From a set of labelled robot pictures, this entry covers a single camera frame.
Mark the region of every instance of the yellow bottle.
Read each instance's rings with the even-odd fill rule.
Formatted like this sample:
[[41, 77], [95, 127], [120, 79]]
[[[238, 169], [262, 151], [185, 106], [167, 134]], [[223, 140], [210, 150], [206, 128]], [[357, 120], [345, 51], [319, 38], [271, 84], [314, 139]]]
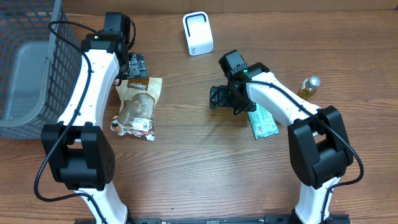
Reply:
[[319, 77], [311, 77], [304, 80], [303, 85], [298, 90], [297, 94], [299, 97], [304, 100], [308, 100], [311, 96], [313, 96], [318, 89], [318, 86], [321, 85], [321, 80]]

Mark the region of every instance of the brown tabletop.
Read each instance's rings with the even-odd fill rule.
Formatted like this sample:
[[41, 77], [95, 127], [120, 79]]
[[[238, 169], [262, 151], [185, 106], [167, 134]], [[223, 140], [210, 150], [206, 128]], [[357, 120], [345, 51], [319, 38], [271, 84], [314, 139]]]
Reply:
[[[132, 16], [133, 51], [143, 53], [151, 77], [163, 78], [155, 107], [155, 141], [120, 137], [109, 129], [120, 100], [112, 88], [104, 132], [116, 155], [113, 182], [134, 217], [253, 217], [290, 213], [300, 181], [289, 159], [287, 131], [255, 140], [247, 114], [210, 110], [209, 90], [226, 79], [218, 59], [238, 49], [248, 63], [262, 62], [292, 91], [321, 77], [310, 99], [343, 115], [364, 179], [336, 189], [333, 213], [353, 223], [398, 220], [398, 13], [285, 12], [210, 14], [215, 42], [210, 54], [188, 54], [183, 15]], [[104, 17], [70, 16], [94, 29]], [[86, 31], [75, 29], [82, 39]], [[39, 140], [1, 140], [0, 222], [72, 223], [92, 214], [80, 198], [45, 203], [33, 182], [44, 150]], [[354, 162], [343, 180], [358, 175]], [[40, 191], [70, 193], [46, 168]]]

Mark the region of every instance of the teal object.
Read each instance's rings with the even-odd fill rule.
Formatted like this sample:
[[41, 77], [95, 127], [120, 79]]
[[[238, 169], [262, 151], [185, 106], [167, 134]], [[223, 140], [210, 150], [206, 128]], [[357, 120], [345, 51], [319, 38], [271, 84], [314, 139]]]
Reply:
[[248, 112], [248, 115], [256, 139], [279, 133], [274, 117], [261, 105], [256, 104], [256, 111]]

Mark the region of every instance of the gray container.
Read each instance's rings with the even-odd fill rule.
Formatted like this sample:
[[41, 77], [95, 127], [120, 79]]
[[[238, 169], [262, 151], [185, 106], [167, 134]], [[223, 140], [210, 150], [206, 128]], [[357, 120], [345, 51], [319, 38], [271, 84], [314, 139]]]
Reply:
[[[61, 0], [0, 0], [0, 138], [39, 138], [69, 102], [81, 55], [50, 33], [57, 20], [67, 20]], [[69, 24], [56, 28], [78, 45]]]

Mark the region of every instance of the wire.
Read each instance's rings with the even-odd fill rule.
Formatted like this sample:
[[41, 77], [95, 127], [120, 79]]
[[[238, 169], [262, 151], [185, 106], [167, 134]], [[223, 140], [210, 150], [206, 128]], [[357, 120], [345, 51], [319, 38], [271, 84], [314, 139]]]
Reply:
[[70, 21], [53, 21], [53, 22], [50, 22], [50, 23], [48, 24], [48, 28], [49, 28], [49, 30], [50, 30], [50, 32], [51, 32], [52, 34], [54, 34], [56, 37], [58, 37], [59, 39], [61, 39], [61, 40], [64, 41], [65, 43], [69, 44], [71, 47], [73, 47], [73, 48], [76, 49], [79, 53], [82, 54], [82, 56], [83, 56], [83, 57], [85, 58], [85, 60], [87, 61], [88, 74], [87, 74], [86, 85], [85, 85], [85, 87], [84, 87], [84, 89], [83, 89], [83, 93], [81, 94], [80, 100], [79, 100], [79, 102], [78, 102], [78, 104], [77, 104], [77, 107], [76, 107], [76, 109], [75, 109], [75, 111], [74, 111], [74, 113], [73, 113], [73, 116], [72, 116], [70, 122], [68, 123], [67, 127], [63, 130], [62, 134], [59, 136], [59, 138], [57, 139], [57, 141], [55, 142], [55, 144], [53, 145], [53, 147], [51, 148], [51, 150], [49, 151], [49, 153], [48, 153], [47, 156], [45, 157], [45, 159], [44, 159], [42, 165], [40, 166], [40, 169], [37, 171], [37, 175], [36, 175], [36, 178], [35, 178], [33, 190], [34, 190], [34, 192], [35, 192], [36, 197], [37, 197], [38, 199], [44, 201], [44, 202], [56, 202], [56, 201], [59, 201], [59, 200], [64, 200], [64, 199], [68, 199], [68, 198], [72, 198], [72, 197], [87, 197], [87, 201], [91, 201], [91, 202], [92, 202], [93, 206], [95, 207], [95, 210], [96, 210], [97, 213], [98, 213], [98, 216], [99, 216], [100, 219], [102, 220], [102, 223], [107, 224], [107, 221], [106, 221], [106, 219], [104, 218], [103, 214], [101, 213], [101, 210], [100, 210], [98, 204], [95, 202], [93, 196], [90, 195], [90, 194], [88, 194], [88, 193], [74, 193], [74, 194], [64, 195], [64, 196], [61, 196], [61, 197], [45, 198], [45, 197], [41, 196], [41, 194], [40, 194], [40, 192], [39, 192], [39, 181], [40, 181], [40, 177], [41, 177], [42, 174], [43, 174], [43, 171], [44, 171], [45, 166], [46, 166], [47, 163], [49, 162], [49, 160], [50, 160], [50, 158], [51, 158], [51, 155], [52, 155], [52, 154], [54, 153], [54, 151], [55, 151], [55, 148], [57, 148], [57, 146], [61, 143], [62, 139], [64, 139], [64, 137], [66, 136], [68, 130], [69, 130], [70, 127], [72, 126], [73, 122], [75, 122], [76, 117], [79, 115], [79, 111], [80, 111], [80, 108], [81, 108], [81, 106], [82, 106], [82, 104], [83, 104], [83, 100], [85, 99], [85, 96], [86, 96], [86, 94], [87, 94], [88, 86], [90, 85], [91, 73], [92, 73], [92, 70], [91, 70], [91, 62], [90, 62], [90, 60], [88, 59], [86, 53], [84, 53], [84, 51], [82, 51], [81, 48], [79, 48], [79, 47], [76, 46], [75, 44], [71, 43], [69, 40], [63, 38], [63, 37], [62, 37], [61, 35], [59, 35], [55, 30], [53, 30], [53, 29], [51, 28], [51, 26], [52, 26], [53, 24], [72, 24], [72, 25], [76, 25], [76, 26], [79, 26], [79, 27], [88, 29], [88, 30], [90, 30], [90, 31], [96, 32], [95, 30], [93, 30], [93, 29], [91, 29], [91, 28], [89, 28], [89, 27], [86, 27], [86, 26], [81, 25], [81, 24], [77, 24], [77, 23], [75, 23], [75, 22], [70, 22]]
[[327, 131], [329, 131], [329, 133], [332, 133], [332, 135], [334, 135], [336, 138], [338, 138], [350, 151], [351, 153], [354, 155], [356, 161], [358, 162], [359, 165], [359, 175], [356, 179], [354, 180], [350, 180], [347, 182], [342, 182], [342, 183], [337, 183], [337, 184], [333, 184], [332, 186], [329, 186], [326, 189], [326, 194], [325, 194], [325, 198], [323, 199], [323, 205], [322, 205], [322, 210], [321, 210], [321, 223], [325, 223], [325, 210], [326, 210], [326, 205], [328, 203], [328, 198], [329, 198], [329, 194], [333, 193], [333, 189], [336, 187], [340, 187], [340, 186], [346, 186], [346, 185], [351, 185], [351, 184], [355, 184], [358, 183], [364, 175], [364, 167], [363, 167], [363, 163], [362, 160], [359, 158], [358, 154], [355, 152], [355, 150], [340, 136], [338, 135], [333, 129], [331, 129], [329, 127], [329, 125], [325, 124], [322, 120], [320, 120], [317, 116], [315, 116], [314, 114], [312, 114], [311, 112], [309, 112], [307, 109], [305, 109], [305, 107], [303, 105], [301, 105], [300, 103], [298, 103], [292, 96], [290, 96], [285, 90], [281, 89], [281, 87], [279, 86], [275, 86], [273, 83], [267, 83], [267, 82], [260, 82], [260, 81], [254, 81], [254, 80], [248, 80], [245, 82], [238, 82], [237, 84], [240, 83], [254, 83], [254, 84], [261, 84], [261, 85], [266, 85], [269, 86], [271, 88], [275, 88], [276, 90], [280, 91], [283, 95], [285, 95], [295, 106], [297, 106], [300, 110], [304, 111], [304, 113], [308, 114], [310, 117], [314, 118], [318, 123], [320, 123], [323, 128], [325, 128]]
[[129, 50], [132, 48], [132, 46], [134, 45], [134, 43], [136, 42], [136, 25], [135, 23], [132, 21], [132, 19], [130, 19], [130, 23], [132, 25], [132, 29], [134, 31], [134, 34], [132, 35], [132, 39], [131, 42], [129, 44]]

